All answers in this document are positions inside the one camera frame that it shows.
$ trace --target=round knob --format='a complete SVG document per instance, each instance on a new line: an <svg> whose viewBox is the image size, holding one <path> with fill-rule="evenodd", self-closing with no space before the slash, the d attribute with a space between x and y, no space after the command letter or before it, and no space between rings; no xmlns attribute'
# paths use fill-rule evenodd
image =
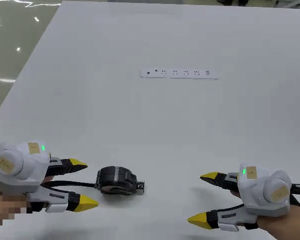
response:
<svg viewBox="0 0 300 240"><path fill-rule="evenodd" d="M16 149L5 149L0 152L0 174L15 176L24 165L24 159Z"/></svg>
<svg viewBox="0 0 300 240"><path fill-rule="evenodd" d="M283 179L271 176L265 181L263 196L269 203L284 203L288 199L289 195L289 184Z"/></svg>

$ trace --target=black cable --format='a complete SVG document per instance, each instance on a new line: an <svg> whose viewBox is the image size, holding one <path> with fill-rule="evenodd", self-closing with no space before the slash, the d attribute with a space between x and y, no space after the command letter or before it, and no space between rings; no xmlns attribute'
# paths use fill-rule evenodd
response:
<svg viewBox="0 0 300 240"><path fill-rule="evenodd" d="M80 186L80 187L88 187L88 188L94 188L94 183L88 183L88 182L79 182L79 181L62 181L62 180L56 180L56 181L47 181L43 183L42 185L47 187L59 187L59 186Z"/></svg>

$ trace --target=pixelated area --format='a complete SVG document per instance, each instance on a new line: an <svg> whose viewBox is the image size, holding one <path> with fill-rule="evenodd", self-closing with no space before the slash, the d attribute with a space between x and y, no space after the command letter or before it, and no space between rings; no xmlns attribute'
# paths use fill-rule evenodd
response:
<svg viewBox="0 0 300 240"><path fill-rule="evenodd" d="M0 193L0 226L3 220L15 219L15 214L32 213L31 205L25 195L7 196Z"/></svg>

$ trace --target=power outlet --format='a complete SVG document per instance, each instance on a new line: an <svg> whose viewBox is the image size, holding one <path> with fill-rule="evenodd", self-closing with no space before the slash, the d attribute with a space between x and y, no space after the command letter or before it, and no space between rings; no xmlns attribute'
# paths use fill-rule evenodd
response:
<svg viewBox="0 0 300 240"><path fill-rule="evenodd" d="M198 68L145 68L140 71L142 78L169 78L169 79L213 79L218 78L210 70Z"/></svg>

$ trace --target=yellow fingertip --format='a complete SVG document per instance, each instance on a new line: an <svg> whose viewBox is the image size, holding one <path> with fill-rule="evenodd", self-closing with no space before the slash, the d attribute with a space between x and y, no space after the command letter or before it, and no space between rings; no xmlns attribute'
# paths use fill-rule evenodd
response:
<svg viewBox="0 0 300 240"><path fill-rule="evenodd" d="M88 166L86 163L79 161L78 159L75 158L69 158L70 162L72 163L72 165L84 165L84 166Z"/></svg>
<svg viewBox="0 0 300 240"><path fill-rule="evenodd" d="M214 171L214 172L209 172L207 174L203 174L200 176L200 178L215 179L217 175L218 175L218 172Z"/></svg>
<svg viewBox="0 0 300 240"><path fill-rule="evenodd" d="M204 228L204 229L209 229L209 230L212 229L212 227L209 225L209 223L207 221L207 213L206 212L202 212L202 213L199 213L192 217L189 217L188 222L191 224L194 224L196 226L199 226L201 228Z"/></svg>
<svg viewBox="0 0 300 240"><path fill-rule="evenodd" d="M98 207L99 203L86 195L80 195L80 202L75 208L74 212L83 212L85 210Z"/></svg>

